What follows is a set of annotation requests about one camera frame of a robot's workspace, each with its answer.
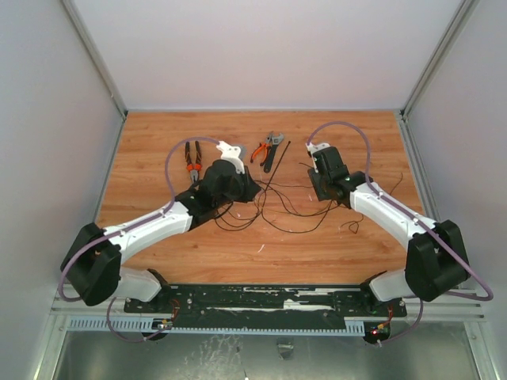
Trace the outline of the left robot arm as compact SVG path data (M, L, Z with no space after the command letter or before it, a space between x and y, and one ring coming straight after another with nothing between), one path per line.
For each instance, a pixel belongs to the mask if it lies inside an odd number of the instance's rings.
M162 240L217 218L219 209L229 203L253 201L260 190L247 168L236 169L219 159L196 186L158 210L107 228L94 222L83 226L60 266L63 278L77 293L72 299L96 306L113 297L130 298L162 312L170 303L162 276L151 269L127 268L125 262Z

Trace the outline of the black zip tie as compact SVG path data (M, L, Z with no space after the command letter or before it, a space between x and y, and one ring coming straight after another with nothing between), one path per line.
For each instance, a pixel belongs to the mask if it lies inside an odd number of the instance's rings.
M263 194L266 194L266 193L267 193L267 191L269 190L269 188L270 188L270 184L272 183L272 181L273 181L274 177L276 176L276 172L278 171L278 169L279 169L279 167L280 167L280 164L281 164L281 162L283 161L284 156L285 156L285 154L286 154L286 152L287 152L288 148L290 147L291 143L292 143L292 141L291 141L291 140L289 140L289 141L287 142L286 147L285 147L285 148L284 148L284 150L282 151L282 154L281 154L281 156L280 156L280 159L279 159L279 161L277 162L276 167L275 167L275 169L273 170L273 173L272 173L271 177L269 178L269 181L267 182L267 184L266 184L266 186L265 186L265 188L264 188L264 190L263 190Z

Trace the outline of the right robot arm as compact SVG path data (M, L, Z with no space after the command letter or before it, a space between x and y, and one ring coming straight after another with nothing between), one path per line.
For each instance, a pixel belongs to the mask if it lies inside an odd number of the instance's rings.
M398 298L431 302L470 278L463 237L454 222L419 215L365 173L350 173L334 146L309 143L307 151L313 161L308 175L319 200L361 213L406 249L403 269L380 272L360 285L360 308L366 314L377 315Z

